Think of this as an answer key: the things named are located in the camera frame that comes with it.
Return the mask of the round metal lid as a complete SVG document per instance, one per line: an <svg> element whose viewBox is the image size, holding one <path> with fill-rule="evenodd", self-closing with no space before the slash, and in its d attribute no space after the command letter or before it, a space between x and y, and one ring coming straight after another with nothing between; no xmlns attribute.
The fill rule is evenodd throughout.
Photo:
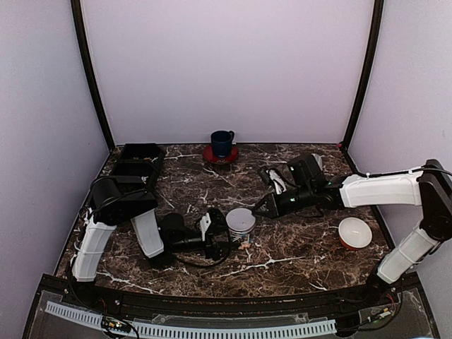
<svg viewBox="0 0 452 339"><path fill-rule="evenodd" d="M247 208L235 208L226 215L227 226L238 233L247 233L253 230L256 218Z"/></svg>

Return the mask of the clear plastic cup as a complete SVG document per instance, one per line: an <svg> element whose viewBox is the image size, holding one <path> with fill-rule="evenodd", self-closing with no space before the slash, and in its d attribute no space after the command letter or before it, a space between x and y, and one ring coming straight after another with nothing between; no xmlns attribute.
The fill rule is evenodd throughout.
<svg viewBox="0 0 452 339"><path fill-rule="evenodd" d="M253 244L253 228L248 230L230 229L232 243L240 250L249 249Z"/></svg>

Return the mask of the metal scoop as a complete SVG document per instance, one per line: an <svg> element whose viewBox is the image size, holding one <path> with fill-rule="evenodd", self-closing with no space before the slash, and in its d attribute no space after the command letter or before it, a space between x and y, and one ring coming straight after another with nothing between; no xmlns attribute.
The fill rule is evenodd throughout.
<svg viewBox="0 0 452 339"><path fill-rule="evenodd" d="M315 154L315 153L312 153L311 155L314 157L315 161L317 162L319 169L323 170L323 160L322 160L321 156L318 154Z"/></svg>

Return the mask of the black three-compartment candy bin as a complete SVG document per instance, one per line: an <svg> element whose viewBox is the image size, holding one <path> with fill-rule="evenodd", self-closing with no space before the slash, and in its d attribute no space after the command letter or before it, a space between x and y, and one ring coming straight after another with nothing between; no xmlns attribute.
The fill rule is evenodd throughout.
<svg viewBox="0 0 452 339"><path fill-rule="evenodd" d="M127 143L114 165L112 176L140 177L154 191L165 152L155 143Z"/></svg>

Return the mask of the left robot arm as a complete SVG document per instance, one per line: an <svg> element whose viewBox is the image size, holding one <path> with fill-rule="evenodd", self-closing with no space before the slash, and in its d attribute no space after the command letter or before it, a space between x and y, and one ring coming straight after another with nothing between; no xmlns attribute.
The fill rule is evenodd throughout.
<svg viewBox="0 0 452 339"><path fill-rule="evenodd" d="M131 228L142 254L158 262L194 251L206 260L198 268L212 268L230 255L232 237L220 210L208 209L197 227L187 227L179 213L158 219L153 188L137 176L100 177L90 185L85 225L68 267L68 275L77 282L71 294L83 307L93 308L100 301L99 291L89 283L95 281L107 243L120 227Z"/></svg>

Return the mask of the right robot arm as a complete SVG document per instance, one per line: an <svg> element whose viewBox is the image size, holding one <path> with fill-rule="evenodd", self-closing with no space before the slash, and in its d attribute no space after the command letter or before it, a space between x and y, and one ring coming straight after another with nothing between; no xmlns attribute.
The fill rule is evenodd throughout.
<svg viewBox="0 0 452 339"><path fill-rule="evenodd" d="M263 169L265 183L275 187L251 210L255 216L276 219L303 208L341 210L361 206L412 205L422 207L419 225L399 243L369 276L360 292L361 301L376 306L388 294L388 286L451 239L451 173L437 160L399 172L350 174L327 179L318 155L302 153L287 162L293 183L283 185L279 172Z"/></svg>

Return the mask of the dark blue mug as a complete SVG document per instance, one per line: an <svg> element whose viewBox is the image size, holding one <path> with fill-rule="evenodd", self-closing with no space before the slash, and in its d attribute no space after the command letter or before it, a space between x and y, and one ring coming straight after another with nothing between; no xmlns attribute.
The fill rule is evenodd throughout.
<svg viewBox="0 0 452 339"><path fill-rule="evenodd" d="M234 131L214 131L210 135L210 145L216 157L227 157L232 152Z"/></svg>

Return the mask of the orange white bowl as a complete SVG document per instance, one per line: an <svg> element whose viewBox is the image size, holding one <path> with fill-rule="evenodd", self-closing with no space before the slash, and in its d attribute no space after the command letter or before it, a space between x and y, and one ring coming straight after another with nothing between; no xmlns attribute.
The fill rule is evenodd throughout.
<svg viewBox="0 0 452 339"><path fill-rule="evenodd" d="M370 226L359 218L345 218L338 226L341 244L350 250L363 249L370 245L373 234Z"/></svg>

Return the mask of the black front rail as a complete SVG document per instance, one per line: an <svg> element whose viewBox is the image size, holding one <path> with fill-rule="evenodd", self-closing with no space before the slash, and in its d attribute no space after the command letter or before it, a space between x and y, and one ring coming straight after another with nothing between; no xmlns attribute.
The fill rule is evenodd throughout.
<svg viewBox="0 0 452 339"><path fill-rule="evenodd" d="M89 283L76 288L78 297L109 314L144 316L169 314L177 316L276 316L307 313L310 316L347 316L367 307L390 305L400 301L392 287L380 296L364 296L365 287L345 288L282 297L201 298L171 297L129 292Z"/></svg>

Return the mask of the right black frame post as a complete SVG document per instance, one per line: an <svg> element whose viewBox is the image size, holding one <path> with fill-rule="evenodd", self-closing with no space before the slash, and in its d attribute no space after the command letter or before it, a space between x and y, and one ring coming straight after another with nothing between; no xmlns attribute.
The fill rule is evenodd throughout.
<svg viewBox="0 0 452 339"><path fill-rule="evenodd" d="M350 113L350 118L347 123L347 128L342 140L342 148L347 150L351 143L353 136L355 134L357 124L359 121L359 116L362 111L364 104L365 95L367 93L367 88L369 80L371 77L371 70L374 64L374 57L376 54L376 48L379 41L379 33L381 28L381 21L383 17L384 0L375 0L374 7L371 16L369 36L367 41L367 48L364 55L364 61L362 65L361 75L359 77L359 83L357 86L357 92L355 95L355 100L353 102L352 110Z"/></svg>

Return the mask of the black frame post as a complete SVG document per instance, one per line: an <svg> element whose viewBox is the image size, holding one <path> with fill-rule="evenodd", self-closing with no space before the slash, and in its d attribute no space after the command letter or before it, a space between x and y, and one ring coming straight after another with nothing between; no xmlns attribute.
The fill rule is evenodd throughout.
<svg viewBox="0 0 452 339"><path fill-rule="evenodd" d="M76 38L78 42L78 48L81 56L83 70L85 73L85 79L88 84L91 100L95 109L97 121L100 125L100 129L109 151L114 150L115 142L107 121L107 115L103 107L100 91L97 85L97 79L93 67L93 62L90 55L90 48L88 46L88 36L85 29L85 23L83 19L82 1L71 0L71 12L73 16L73 24L76 31Z"/></svg>
<svg viewBox="0 0 452 339"><path fill-rule="evenodd" d="M359 121L359 116L362 111L364 104L365 95L367 93L367 88L369 80L371 77L371 70L374 64L374 57L376 54L376 48L379 41L379 33L381 28L381 21L383 17L384 0L375 0L374 7L371 16L369 36L367 41L367 48L364 55L364 61L362 65L361 75L359 77L359 83L357 86L357 92L355 95L355 100L353 102L352 110L350 113L350 118L347 123L347 128L342 140L342 148L347 150L351 143L353 136L355 134L357 124Z"/></svg>

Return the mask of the left black frame post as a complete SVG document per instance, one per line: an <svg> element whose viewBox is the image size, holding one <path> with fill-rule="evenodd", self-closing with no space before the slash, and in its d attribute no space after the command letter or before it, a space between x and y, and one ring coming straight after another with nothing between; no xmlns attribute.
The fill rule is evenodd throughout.
<svg viewBox="0 0 452 339"><path fill-rule="evenodd" d="M83 19L82 1L71 0L71 12L73 16L73 24L76 31L76 38L78 42L78 48L81 56L83 70L85 73L85 79L88 84L91 100L95 109L97 121L100 125L100 129L109 151L114 150L115 142L107 121L107 115L103 107L100 91L97 85L97 79L93 67L93 62L90 55L90 48L88 46L88 36L85 29L85 23Z"/></svg>

